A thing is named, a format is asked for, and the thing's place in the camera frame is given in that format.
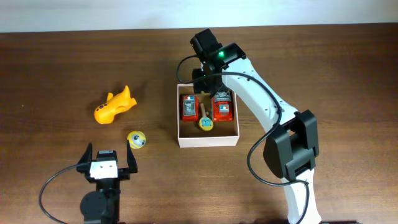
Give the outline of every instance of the white robotic arm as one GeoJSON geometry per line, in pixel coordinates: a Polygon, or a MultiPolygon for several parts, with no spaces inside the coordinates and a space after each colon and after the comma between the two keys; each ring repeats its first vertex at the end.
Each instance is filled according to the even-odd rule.
{"type": "Polygon", "coordinates": [[[257,74],[238,45],[223,47],[209,29],[196,34],[191,45],[197,54],[190,57],[198,57],[203,64],[202,69],[195,69],[192,73],[195,93],[207,91],[212,97],[217,91],[230,89],[245,102],[265,132],[270,132],[263,153],[268,168],[283,183],[292,183],[283,185],[289,206],[289,222],[296,224],[303,215],[307,195],[304,184],[308,183],[308,207],[300,223],[320,223],[312,184],[315,157],[318,156],[314,115],[308,110],[299,113],[279,97],[257,74]]]}
{"type": "MultiPolygon", "coordinates": [[[[285,124],[286,122],[295,118],[294,113],[297,112],[297,109],[286,103],[269,87],[269,85],[257,74],[248,58],[237,59],[228,65],[229,67],[223,70],[223,72],[239,72],[250,75],[256,80],[259,80],[272,92],[282,107],[282,119],[280,124],[285,124]]],[[[268,132],[272,125],[276,123],[278,117],[276,105],[269,94],[266,93],[257,83],[244,77],[239,77],[236,75],[223,75],[222,80],[227,88],[233,90],[245,102],[248,108],[260,121],[265,132],[268,132]]],[[[302,224],[318,224],[321,222],[321,216],[319,216],[317,206],[315,204],[315,196],[312,184],[313,174],[314,169],[307,169],[296,176],[297,180],[304,180],[308,182],[308,186],[310,187],[310,200],[308,202],[308,208],[305,217],[301,221],[302,224]]],[[[282,182],[286,183],[289,182],[289,180],[283,178],[282,182]]],[[[305,205],[305,186],[302,184],[292,184],[285,186],[284,190],[287,204],[289,206],[289,223],[297,223],[302,216],[303,207],[305,205]]]]}

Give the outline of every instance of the toy fish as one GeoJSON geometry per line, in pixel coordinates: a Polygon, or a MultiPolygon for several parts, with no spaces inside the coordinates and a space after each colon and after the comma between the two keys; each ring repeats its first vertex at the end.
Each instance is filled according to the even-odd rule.
{"type": "Polygon", "coordinates": [[[123,92],[113,96],[108,93],[106,103],[99,105],[94,111],[94,117],[99,124],[110,124],[113,122],[114,116],[129,110],[137,102],[134,98],[130,98],[130,89],[126,86],[123,92]]]}

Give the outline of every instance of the yellow toy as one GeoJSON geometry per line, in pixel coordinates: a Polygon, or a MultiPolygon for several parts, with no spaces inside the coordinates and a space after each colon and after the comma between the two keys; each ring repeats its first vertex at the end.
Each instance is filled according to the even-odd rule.
{"type": "Polygon", "coordinates": [[[200,104],[202,118],[199,120],[199,127],[204,131],[210,131],[213,129],[213,121],[206,116],[205,105],[200,104]]]}
{"type": "Polygon", "coordinates": [[[145,145],[145,142],[147,142],[145,134],[141,131],[130,132],[130,134],[127,136],[127,140],[129,140],[130,147],[132,149],[140,149],[145,145]]]}
{"type": "Polygon", "coordinates": [[[106,103],[99,105],[94,111],[94,117],[99,124],[110,124],[113,122],[114,116],[129,110],[137,102],[134,98],[130,98],[130,89],[126,86],[123,92],[113,96],[108,93],[106,103]]]}

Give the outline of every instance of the red object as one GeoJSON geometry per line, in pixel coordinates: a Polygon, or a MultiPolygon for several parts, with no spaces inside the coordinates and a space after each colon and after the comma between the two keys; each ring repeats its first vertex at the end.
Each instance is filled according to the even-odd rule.
{"type": "Polygon", "coordinates": [[[181,119],[183,121],[199,120],[199,99],[196,95],[181,97],[181,119]]]}
{"type": "Polygon", "coordinates": [[[233,121],[233,106],[231,101],[215,101],[215,97],[211,99],[213,108],[213,122],[233,121]]]}

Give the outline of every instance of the white wall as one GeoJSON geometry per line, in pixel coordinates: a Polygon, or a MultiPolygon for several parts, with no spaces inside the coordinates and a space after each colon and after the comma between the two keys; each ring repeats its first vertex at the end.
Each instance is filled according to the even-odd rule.
{"type": "Polygon", "coordinates": [[[398,0],[0,0],[0,32],[398,22],[398,0]]]}

